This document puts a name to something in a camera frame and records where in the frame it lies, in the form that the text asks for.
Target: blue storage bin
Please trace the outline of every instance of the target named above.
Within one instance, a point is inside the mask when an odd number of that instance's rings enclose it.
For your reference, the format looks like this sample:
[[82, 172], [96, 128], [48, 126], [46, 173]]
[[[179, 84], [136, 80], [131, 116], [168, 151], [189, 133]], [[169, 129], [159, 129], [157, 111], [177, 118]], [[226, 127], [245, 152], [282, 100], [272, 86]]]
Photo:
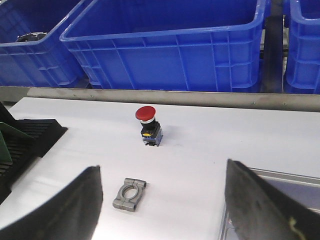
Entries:
[[[0, 5], [0, 86], [73, 87], [86, 78], [59, 36], [91, 0], [7, 0]], [[47, 32], [37, 41], [18, 36]]]
[[320, 94], [320, 0], [286, 0], [285, 9], [289, 52], [284, 90]]
[[94, 0], [60, 40], [94, 88], [256, 92], [266, 10], [266, 0]]

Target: gray metal bracket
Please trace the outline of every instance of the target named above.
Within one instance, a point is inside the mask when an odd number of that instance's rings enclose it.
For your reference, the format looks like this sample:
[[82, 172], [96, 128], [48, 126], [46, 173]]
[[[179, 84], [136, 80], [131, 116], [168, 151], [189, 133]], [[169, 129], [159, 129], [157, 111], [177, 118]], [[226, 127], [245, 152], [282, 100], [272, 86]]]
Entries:
[[[116, 198], [113, 200], [112, 205], [116, 209], [135, 212], [146, 186], [147, 182], [143, 180], [133, 178], [124, 179], [124, 185], [120, 188]], [[135, 189], [136, 193], [134, 196], [127, 198], [125, 197], [125, 193], [130, 189]]]

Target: red mushroom button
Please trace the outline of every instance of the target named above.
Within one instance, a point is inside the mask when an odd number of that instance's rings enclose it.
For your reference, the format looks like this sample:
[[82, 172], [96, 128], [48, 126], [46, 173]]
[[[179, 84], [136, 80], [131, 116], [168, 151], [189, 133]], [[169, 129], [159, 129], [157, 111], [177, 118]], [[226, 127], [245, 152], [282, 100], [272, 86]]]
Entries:
[[156, 110], [152, 106], [143, 106], [135, 112], [135, 117], [140, 121], [146, 122], [156, 115]]

